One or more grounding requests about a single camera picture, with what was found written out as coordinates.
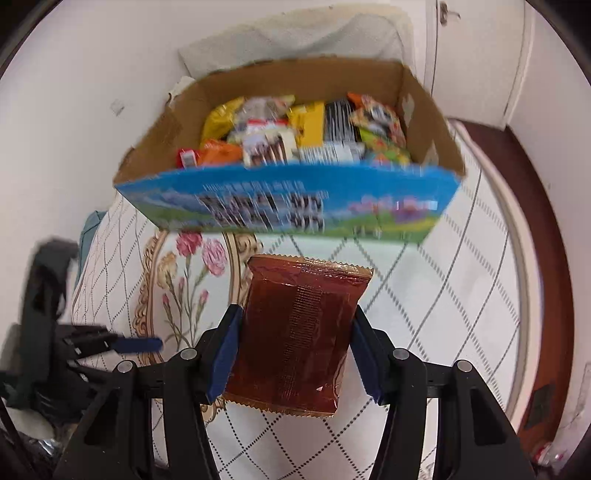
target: red snack package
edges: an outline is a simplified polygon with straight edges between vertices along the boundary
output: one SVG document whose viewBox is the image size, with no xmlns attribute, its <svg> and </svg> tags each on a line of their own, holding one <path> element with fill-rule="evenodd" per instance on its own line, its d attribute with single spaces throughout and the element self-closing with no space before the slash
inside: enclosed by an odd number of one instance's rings
<svg viewBox="0 0 591 480">
<path fill-rule="evenodd" d="M 197 166 L 197 159 L 199 158 L 199 151 L 191 148 L 179 149 L 177 153 L 177 168 L 191 168 Z"/>
<path fill-rule="evenodd" d="M 351 324 L 372 271 L 256 255 L 227 400 L 261 410 L 331 416 Z"/>
</svg>

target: flower print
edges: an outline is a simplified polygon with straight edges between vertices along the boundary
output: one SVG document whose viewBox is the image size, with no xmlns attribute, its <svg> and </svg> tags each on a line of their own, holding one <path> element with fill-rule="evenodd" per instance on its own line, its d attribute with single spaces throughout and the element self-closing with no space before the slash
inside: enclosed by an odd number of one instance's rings
<svg viewBox="0 0 591 480">
<path fill-rule="evenodd" d="M 207 239 L 203 244 L 202 258 L 207 269 L 216 277 L 220 277 L 226 271 L 228 257 L 219 240 Z"/>
<path fill-rule="evenodd" d="M 360 202 L 352 202 L 348 206 L 348 209 L 353 213 L 373 213 L 374 215 L 377 215 L 383 210 L 390 210 L 391 208 L 392 197 L 390 195 L 386 195 L 379 199 L 364 195 Z"/>
<path fill-rule="evenodd" d="M 184 283 L 185 279 L 184 277 L 181 277 L 181 279 L 178 281 L 178 298 L 181 303 L 183 302 Z"/>
<path fill-rule="evenodd" d="M 207 302 L 208 297 L 209 297 L 209 292 L 207 290 L 203 290 L 201 292 L 201 295 L 199 296 L 199 305 L 200 306 L 205 305 L 205 302 Z"/>
<path fill-rule="evenodd" d="M 203 237 L 198 232 L 180 232 L 177 237 L 178 254 L 183 257 L 194 255 L 203 243 Z"/>
<path fill-rule="evenodd" d="M 170 289 L 172 280 L 177 276 L 177 256 L 168 252 L 162 257 L 156 269 L 156 282 L 160 288 Z"/>
<path fill-rule="evenodd" d="M 173 314 L 170 311 L 170 300 L 168 299 L 168 295 L 166 295 L 166 294 L 162 295 L 162 305 L 164 306 L 164 311 L 166 312 L 166 317 L 168 318 L 168 322 L 172 325 Z"/>
<path fill-rule="evenodd" d="M 392 209 L 392 216 L 398 223 L 410 223 L 424 219 L 429 211 L 429 202 L 419 202 L 408 197 L 402 202 L 396 202 L 396 208 Z"/>
</svg>

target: cardboard box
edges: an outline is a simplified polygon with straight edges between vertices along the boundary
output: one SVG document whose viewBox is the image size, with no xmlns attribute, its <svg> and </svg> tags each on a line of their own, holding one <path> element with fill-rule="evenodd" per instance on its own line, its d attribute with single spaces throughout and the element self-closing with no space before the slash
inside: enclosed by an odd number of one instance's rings
<svg viewBox="0 0 591 480">
<path fill-rule="evenodd" d="M 395 108 L 416 165 L 176 170 L 177 150 L 199 147 L 204 120 L 221 103 L 294 94 L 299 104 L 338 100 L 347 92 L 366 93 Z M 195 82 L 130 150 L 113 183 L 164 229 L 421 242 L 464 175 L 446 121 L 410 70 L 391 61 L 322 57 L 258 63 Z"/>
</svg>

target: metal screw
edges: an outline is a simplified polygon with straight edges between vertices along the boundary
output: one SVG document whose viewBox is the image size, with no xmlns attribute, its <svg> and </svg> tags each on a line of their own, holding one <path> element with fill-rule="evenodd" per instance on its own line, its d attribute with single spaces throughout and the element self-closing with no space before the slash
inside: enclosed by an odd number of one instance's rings
<svg viewBox="0 0 591 480">
<path fill-rule="evenodd" d="M 186 348 L 181 352 L 183 360 L 193 360 L 197 356 L 197 351 L 194 348 Z"/>
<path fill-rule="evenodd" d="M 398 360 L 406 360 L 410 355 L 405 348 L 395 348 L 392 354 L 394 355 L 394 358 L 397 358 Z"/>
<path fill-rule="evenodd" d="M 129 360 L 123 360 L 119 365 L 117 365 L 117 370 L 119 370 L 122 374 L 126 374 L 134 367 L 133 363 Z"/>
<path fill-rule="evenodd" d="M 472 364 L 468 360 L 460 360 L 457 363 L 457 367 L 465 373 L 472 371 Z"/>
</svg>

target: bed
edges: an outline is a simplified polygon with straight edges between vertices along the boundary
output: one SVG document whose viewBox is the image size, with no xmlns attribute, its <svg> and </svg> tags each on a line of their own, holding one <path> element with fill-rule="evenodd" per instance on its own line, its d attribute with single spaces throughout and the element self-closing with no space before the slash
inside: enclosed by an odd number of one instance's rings
<svg viewBox="0 0 591 480">
<path fill-rule="evenodd" d="M 468 174 L 421 245 L 172 233 L 157 229 L 117 195 L 74 292 L 73 323 L 160 336 L 165 341 L 161 353 L 127 357 L 148 365 L 194 344 L 217 325 L 229 303 L 244 301 L 249 284 L 245 263 L 256 253 L 364 265 L 374 269 L 374 279 L 359 304 L 372 326 L 424 361 L 472 362 L 517 428 L 539 351 L 535 254 L 527 224 L 500 175 L 460 123 L 451 122 L 449 128 Z M 122 358 L 110 353 L 89 361 L 112 369 Z M 332 418 L 261 412 L 223 397 L 202 412 L 220 476 L 229 479 L 367 478 L 387 416 L 365 394 L 350 354 Z M 155 458 L 166 463 L 158 401 L 153 402 L 152 428 Z M 421 478 L 430 477 L 436 433 L 433 400 L 427 407 Z"/>
</svg>

